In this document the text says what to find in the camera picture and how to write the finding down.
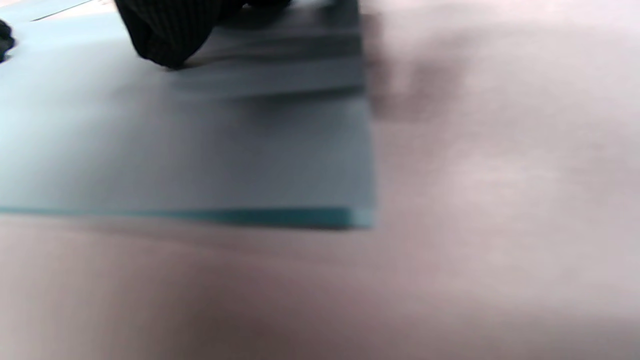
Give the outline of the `person's left hand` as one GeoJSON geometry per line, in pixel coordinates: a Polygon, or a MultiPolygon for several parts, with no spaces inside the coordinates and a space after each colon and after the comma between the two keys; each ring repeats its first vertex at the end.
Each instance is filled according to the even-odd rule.
{"type": "Polygon", "coordinates": [[[16,40],[13,37],[13,29],[11,26],[0,19],[0,63],[7,59],[7,53],[14,48],[16,40]]]}

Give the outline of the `person's right hand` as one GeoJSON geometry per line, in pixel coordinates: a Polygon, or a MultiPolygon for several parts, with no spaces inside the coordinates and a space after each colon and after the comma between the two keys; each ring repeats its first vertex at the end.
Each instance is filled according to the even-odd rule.
{"type": "Polygon", "coordinates": [[[167,69],[183,68],[212,30],[250,10],[280,10],[289,0],[115,0],[138,57],[167,69]]]}

